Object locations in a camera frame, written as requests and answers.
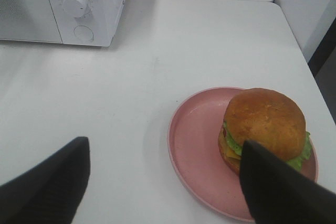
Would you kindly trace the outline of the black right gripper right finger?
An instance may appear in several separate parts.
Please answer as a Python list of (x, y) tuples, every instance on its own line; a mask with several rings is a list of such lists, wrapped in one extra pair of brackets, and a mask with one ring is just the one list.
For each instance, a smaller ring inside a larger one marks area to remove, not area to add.
[(256, 223), (335, 223), (335, 193), (255, 141), (243, 144), (240, 186)]

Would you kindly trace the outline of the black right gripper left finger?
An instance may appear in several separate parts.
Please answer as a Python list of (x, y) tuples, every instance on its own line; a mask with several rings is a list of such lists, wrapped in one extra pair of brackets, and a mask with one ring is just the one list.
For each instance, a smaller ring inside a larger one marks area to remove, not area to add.
[(1, 185), (1, 223), (72, 223), (90, 177), (87, 137)]

